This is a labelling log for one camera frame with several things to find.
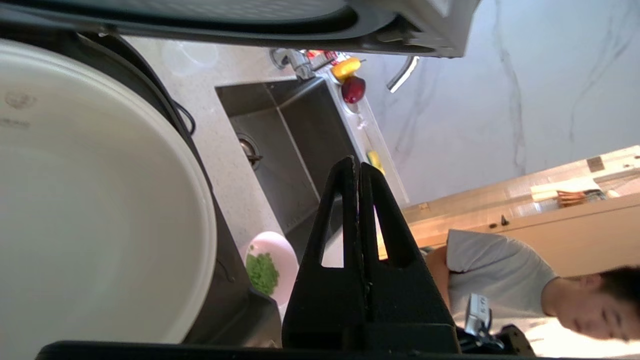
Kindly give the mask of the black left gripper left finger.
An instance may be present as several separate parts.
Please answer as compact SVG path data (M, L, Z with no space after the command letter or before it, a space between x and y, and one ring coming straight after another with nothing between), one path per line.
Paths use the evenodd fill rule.
M285 349L363 349L366 317L355 159L331 167L282 325ZM342 268L322 264L336 196L342 198Z

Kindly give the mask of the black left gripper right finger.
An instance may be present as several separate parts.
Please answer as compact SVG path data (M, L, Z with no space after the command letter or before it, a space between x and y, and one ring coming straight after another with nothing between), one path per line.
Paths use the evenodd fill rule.
M359 244L371 320L454 324L386 178L365 162L359 169Z

